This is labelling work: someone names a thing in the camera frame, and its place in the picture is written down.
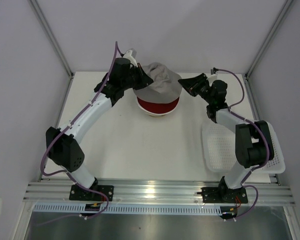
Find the grey bucket hat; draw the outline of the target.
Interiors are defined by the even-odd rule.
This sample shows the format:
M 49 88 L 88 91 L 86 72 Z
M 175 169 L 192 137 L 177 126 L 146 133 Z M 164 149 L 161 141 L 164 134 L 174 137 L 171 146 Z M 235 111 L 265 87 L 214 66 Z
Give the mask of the grey bucket hat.
M 168 104 L 180 97 L 182 86 L 178 80 L 182 77 L 179 74 L 159 62 L 144 65 L 142 69 L 153 80 L 153 83 L 143 89 L 133 90 L 140 100 L 155 104 Z

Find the red cap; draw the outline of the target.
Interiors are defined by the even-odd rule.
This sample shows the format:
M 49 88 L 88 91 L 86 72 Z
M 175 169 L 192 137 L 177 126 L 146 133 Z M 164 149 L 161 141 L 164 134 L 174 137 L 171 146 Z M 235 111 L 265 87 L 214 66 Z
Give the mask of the red cap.
M 141 109 L 157 115 L 170 113 L 177 107 L 180 100 L 180 98 L 178 97 L 176 100 L 173 100 L 172 102 L 169 103 L 154 103 L 154 102 L 144 101 L 139 97 L 137 97 L 136 99 Z

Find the white bucket hat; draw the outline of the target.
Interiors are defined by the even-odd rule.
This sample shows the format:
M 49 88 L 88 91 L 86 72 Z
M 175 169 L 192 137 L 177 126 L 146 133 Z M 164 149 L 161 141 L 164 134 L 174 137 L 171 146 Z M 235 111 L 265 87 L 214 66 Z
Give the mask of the white bucket hat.
M 170 114 L 172 113 L 178 105 L 171 105 L 171 104 L 154 104 L 154 105 L 148 105 L 148 108 L 145 108 L 142 105 L 138 105 L 138 107 L 145 113 L 155 113 L 155 114 Z

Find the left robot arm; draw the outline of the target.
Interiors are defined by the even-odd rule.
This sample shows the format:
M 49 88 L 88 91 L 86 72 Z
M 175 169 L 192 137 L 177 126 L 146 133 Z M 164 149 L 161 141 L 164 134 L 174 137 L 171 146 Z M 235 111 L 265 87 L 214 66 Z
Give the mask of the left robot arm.
M 114 60 L 111 70 L 95 87 L 94 95 L 69 123 L 50 127 L 46 131 L 46 155 L 61 171 L 81 187 L 86 200 L 97 197 L 97 179 L 84 164 L 85 154 L 80 147 L 86 133 L 95 122 L 110 110 L 126 90 L 141 90 L 153 83 L 134 57 L 127 54 Z

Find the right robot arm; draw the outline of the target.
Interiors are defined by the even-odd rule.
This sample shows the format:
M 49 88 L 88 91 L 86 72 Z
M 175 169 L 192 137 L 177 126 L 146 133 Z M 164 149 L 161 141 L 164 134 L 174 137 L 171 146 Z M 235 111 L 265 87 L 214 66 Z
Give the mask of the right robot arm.
M 251 121 L 232 111 L 226 102 L 228 85 L 222 80 L 210 83 L 202 73 L 178 82 L 189 95 L 200 96 L 206 101 L 210 120 L 235 134 L 236 163 L 211 192 L 223 202 L 229 202 L 243 193 L 245 181 L 255 170 L 274 158 L 269 125 L 266 121 Z

